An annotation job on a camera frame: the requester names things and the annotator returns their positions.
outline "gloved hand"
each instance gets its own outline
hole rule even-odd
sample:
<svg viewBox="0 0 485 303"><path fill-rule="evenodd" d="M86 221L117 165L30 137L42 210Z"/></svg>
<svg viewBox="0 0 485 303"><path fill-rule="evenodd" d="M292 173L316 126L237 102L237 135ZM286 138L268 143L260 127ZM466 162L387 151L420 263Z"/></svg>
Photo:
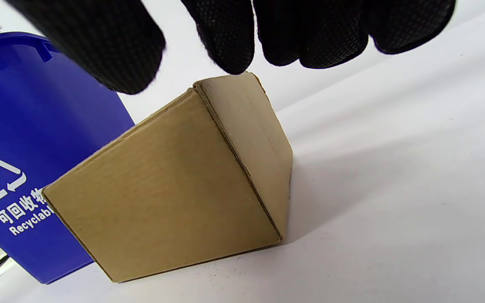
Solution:
<svg viewBox="0 0 485 303"><path fill-rule="evenodd" d="M136 94L162 60L162 31L140 0L7 0L64 54L111 90ZM245 71L254 56L251 0L181 0L210 58ZM271 64L326 69L358 56L372 36L397 54L438 35L456 0L253 0Z"/></svg>

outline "cardboard box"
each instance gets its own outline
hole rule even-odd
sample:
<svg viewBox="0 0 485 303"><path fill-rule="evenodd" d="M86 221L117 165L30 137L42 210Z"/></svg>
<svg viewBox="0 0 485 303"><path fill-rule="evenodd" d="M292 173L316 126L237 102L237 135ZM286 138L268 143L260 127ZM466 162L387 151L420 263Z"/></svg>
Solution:
<svg viewBox="0 0 485 303"><path fill-rule="evenodd" d="M44 189L114 282L279 243L292 151L251 73L194 84Z"/></svg>

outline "white table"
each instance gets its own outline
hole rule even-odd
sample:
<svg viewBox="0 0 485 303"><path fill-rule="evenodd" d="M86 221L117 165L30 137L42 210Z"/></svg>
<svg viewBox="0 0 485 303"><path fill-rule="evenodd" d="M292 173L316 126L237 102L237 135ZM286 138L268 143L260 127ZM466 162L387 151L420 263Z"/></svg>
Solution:
<svg viewBox="0 0 485 303"><path fill-rule="evenodd" d="M284 245L124 284L91 265L43 286L15 266L0 303L485 302L477 5L460 0L461 22L417 50L368 50L372 64L295 104L264 72L295 153Z"/></svg>

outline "white wall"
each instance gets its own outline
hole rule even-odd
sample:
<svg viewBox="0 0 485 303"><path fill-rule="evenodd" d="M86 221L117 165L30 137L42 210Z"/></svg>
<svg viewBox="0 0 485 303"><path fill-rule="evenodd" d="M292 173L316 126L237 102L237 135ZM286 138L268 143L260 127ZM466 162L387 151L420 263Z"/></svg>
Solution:
<svg viewBox="0 0 485 303"><path fill-rule="evenodd" d="M121 95L121 99L136 122L183 93L194 81L223 74L223 71L208 59L197 37L195 25L181 2L176 0L145 0L144 2L164 31L167 50L158 76L147 90L138 96ZM485 13L485 0L459 0L456 14L446 30L483 13ZM3 25L4 31L38 33L4 0L0 0L0 24ZM333 69L304 69L298 63L287 67L274 67L264 60L260 44L257 42L256 56L249 70L260 77L273 106L278 111L391 58L394 59L378 53L370 45L366 52L355 60Z"/></svg>

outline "blue recycling bin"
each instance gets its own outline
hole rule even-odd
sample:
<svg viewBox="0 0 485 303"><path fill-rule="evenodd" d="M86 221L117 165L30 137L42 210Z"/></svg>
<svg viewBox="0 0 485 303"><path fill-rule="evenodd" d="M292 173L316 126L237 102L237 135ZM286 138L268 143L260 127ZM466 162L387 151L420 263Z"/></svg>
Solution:
<svg viewBox="0 0 485 303"><path fill-rule="evenodd" d="M39 282L93 262L40 190L133 125L46 38L0 34L0 247Z"/></svg>

